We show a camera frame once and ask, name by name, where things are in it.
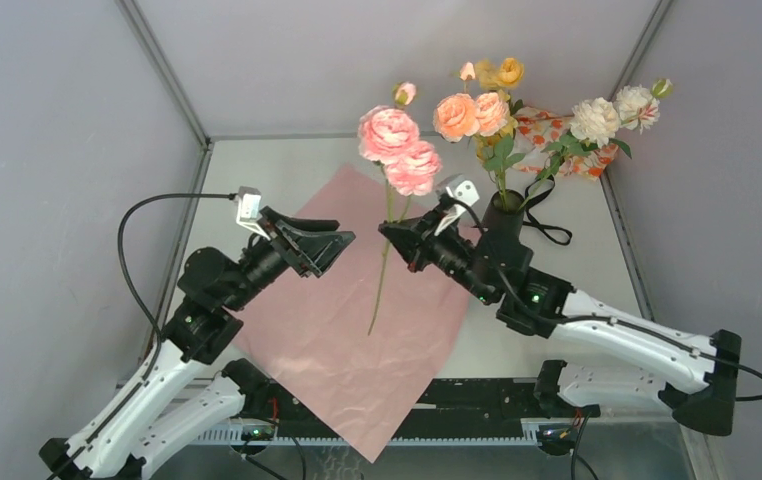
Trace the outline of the pink wrapping paper sheet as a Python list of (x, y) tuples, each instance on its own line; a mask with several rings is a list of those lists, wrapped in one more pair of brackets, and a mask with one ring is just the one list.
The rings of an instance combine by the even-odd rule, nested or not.
[(411, 273), (384, 246), (380, 183), (351, 166), (300, 216), (354, 241), (321, 277), (280, 276), (239, 313), (234, 343), (366, 460), (375, 461), (449, 358), (469, 294), (435, 269)]

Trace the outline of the black ribbon with gold text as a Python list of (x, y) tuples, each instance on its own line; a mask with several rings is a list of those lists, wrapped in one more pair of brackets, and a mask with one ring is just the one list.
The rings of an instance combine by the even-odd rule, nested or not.
[(523, 191), (522, 226), (539, 232), (554, 245), (566, 247), (572, 243), (573, 232), (549, 216), (543, 217), (537, 209), (549, 199), (556, 187), (554, 175), (534, 180)]

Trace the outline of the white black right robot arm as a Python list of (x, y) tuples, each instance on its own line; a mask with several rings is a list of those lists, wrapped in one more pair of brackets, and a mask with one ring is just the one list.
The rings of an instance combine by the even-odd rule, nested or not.
[(720, 329), (710, 336), (664, 327), (614, 309), (571, 283), (531, 266), (533, 252), (507, 230), (478, 242), (426, 218), (382, 223), (379, 233), (409, 271), (436, 266), (522, 335), (593, 346), (663, 381), (656, 398), (679, 424), (714, 436), (733, 431), (742, 339)]

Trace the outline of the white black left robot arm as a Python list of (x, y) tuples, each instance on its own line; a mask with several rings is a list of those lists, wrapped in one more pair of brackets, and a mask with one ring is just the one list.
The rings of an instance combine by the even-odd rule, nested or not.
[(212, 365), (243, 326), (235, 313), (288, 270), (320, 277), (354, 241), (335, 220), (301, 220), (264, 207), (245, 228), (259, 237), (233, 260), (205, 247), (177, 282), (184, 298), (134, 376), (85, 427), (53, 438), (39, 455), (54, 479), (150, 479), (178, 451), (219, 422), (262, 414), (266, 376), (247, 360), (229, 362), (194, 398), (170, 402)]

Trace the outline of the pink artificial rose stem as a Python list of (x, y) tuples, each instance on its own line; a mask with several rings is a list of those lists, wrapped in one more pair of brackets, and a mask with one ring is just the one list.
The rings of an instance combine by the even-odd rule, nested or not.
[(383, 174), (388, 223), (405, 218), (413, 197), (432, 192), (442, 166), (435, 147), (421, 138), (418, 124), (406, 111), (416, 96), (415, 84), (397, 84), (393, 104), (370, 109), (357, 127), (359, 155)]

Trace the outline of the peach artificial rose stem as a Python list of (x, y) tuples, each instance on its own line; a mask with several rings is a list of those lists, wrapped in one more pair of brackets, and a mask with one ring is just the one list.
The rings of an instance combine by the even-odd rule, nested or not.
[(524, 68), (514, 58), (501, 65), (489, 59), (464, 64), (459, 74), (464, 90), (438, 103), (433, 112), (434, 130), (449, 142), (512, 134), (516, 123), (508, 90), (519, 84), (523, 74)]

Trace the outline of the yellow artificial flower stem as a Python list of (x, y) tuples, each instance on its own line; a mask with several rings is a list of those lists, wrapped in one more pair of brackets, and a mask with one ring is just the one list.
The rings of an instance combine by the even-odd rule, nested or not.
[(507, 187), (507, 172), (520, 163), (525, 154), (516, 146), (518, 121), (515, 114), (524, 106), (514, 100), (511, 91), (522, 82), (524, 64), (505, 58), (500, 64), (485, 59), (474, 65), (481, 93), (476, 97), (479, 130), (474, 136), (476, 157), (488, 173), (498, 193), (493, 204), (496, 209), (510, 213), (518, 209), (521, 200), (512, 200)]

